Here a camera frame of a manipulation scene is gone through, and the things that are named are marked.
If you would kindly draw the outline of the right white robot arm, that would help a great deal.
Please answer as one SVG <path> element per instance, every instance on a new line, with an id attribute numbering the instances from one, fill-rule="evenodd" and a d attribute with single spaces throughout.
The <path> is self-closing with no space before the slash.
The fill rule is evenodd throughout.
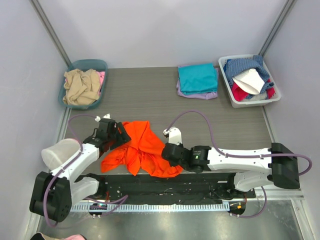
<path id="1" fill-rule="evenodd" d="M 287 190 L 300 188 L 298 159 L 281 143 L 256 150 L 216 150 L 203 145 L 187 149 L 182 144 L 166 143 L 161 156 L 170 166 L 188 172 L 233 171 L 231 182 L 225 186 L 233 198 L 268 185 Z"/>

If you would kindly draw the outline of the orange t shirt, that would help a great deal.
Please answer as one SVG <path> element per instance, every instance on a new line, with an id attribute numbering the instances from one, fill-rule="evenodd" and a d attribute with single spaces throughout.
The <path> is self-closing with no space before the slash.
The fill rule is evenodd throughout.
<path id="1" fill-rule="evenodd" d="M 182 173 L 181 166 L 170 166 L 162 158 L 165 144 L 151 130 L 149 121 L 125 121 L 124 129 L 131 140 L 108 153 L 101 161 L 101 172 L 109 172 L 118 166 L 126 166 L 136 176 L 140 170 L 157 178 L 174 178 Z"/>

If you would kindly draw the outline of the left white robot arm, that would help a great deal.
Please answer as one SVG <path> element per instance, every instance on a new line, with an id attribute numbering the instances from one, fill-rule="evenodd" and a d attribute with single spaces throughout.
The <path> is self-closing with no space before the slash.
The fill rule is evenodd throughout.
<path id="1" fill-rule="evenodd" d="M 30 212 L 43 216 L 47 222 L 60 223 L 71 208 L 87 197 L 100 200 L 107 192 L 96 175 L 81 177 L 83 171 L 108 150 L 131 141 L 122 122 L 110 118 L 99 120 L 98 128 L 82 143 L 76 143 L 74 153 L 50 172 L 40 172 L 34 181 L 29 204 Z"/>

